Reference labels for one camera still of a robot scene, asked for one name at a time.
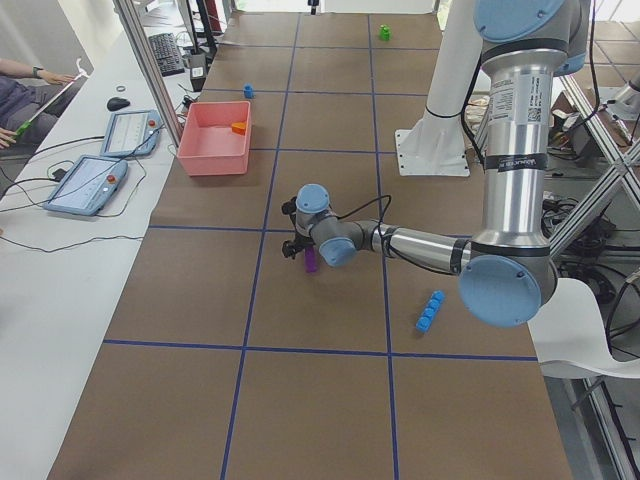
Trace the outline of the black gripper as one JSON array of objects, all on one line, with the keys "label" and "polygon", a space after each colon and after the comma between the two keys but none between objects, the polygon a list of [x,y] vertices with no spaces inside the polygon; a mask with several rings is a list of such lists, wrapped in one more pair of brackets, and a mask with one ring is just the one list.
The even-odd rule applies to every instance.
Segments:
[{"label": "black gripper", "polygon": [[283,215],[289,217],[294,230],[294,238],[292,240],[286,240],[282,245],[282,253],[285,258],[294,259],[298,253],[305,252],[307,249],[313,247],[313,240],[306,234],[300,233],[296,221],[297,197],[294,196],[290,200],[284,202],[281,206]]}]

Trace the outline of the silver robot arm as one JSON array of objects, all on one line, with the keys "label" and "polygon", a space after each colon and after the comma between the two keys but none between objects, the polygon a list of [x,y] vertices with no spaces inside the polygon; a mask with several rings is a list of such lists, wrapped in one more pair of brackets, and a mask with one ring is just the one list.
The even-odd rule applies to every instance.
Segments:
[{"label": "silver robot arm", "polygon": [[552,87],[585,62],[587,1],[456,1],[448,18],[425,111],[397,134],[404,175],[461,173],[464,110],[478,74],[490,80],[484,130],[482,226],[458,239],[382,220],[338,215],[327,190],[307,184],[283,205],[295,236],[292,258],[316,247],[330,266],[370,250],[455,275],[467,309],[498,327],[533,318],[552,297],[557,273],[541,230]]}]

